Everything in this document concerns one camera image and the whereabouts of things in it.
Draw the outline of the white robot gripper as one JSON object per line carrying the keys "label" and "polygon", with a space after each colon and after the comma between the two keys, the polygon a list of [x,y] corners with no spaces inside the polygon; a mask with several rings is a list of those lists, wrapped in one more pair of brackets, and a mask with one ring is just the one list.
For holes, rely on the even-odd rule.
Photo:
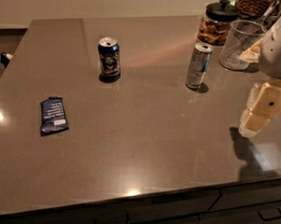
{"label": "white robot gripper", "polygon": [[[259,68],[266,76],[281,79],[281,17],[262,39]],[[280,112],[281,81],[256,82],[247,97],[239,133],[259,133]]]}

